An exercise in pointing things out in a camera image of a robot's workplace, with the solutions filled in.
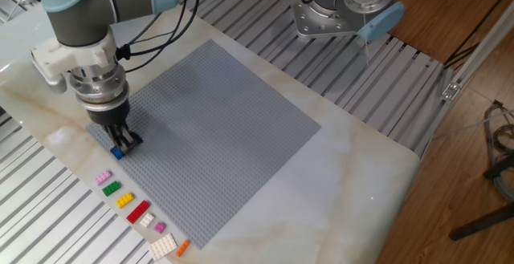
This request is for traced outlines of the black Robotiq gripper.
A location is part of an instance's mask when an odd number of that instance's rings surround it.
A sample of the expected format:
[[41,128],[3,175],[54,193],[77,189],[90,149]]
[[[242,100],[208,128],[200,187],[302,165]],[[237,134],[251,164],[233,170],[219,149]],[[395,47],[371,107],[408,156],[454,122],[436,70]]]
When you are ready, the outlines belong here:
[[113,154],[125,154],[142,143],[140,136],[130,131],[126,125],[129,111],[130,104],[128,100],[124,101],[118,107],[107,111],[88,111],[89,118],[94,123],[102,125],[113,142],[111,148]]

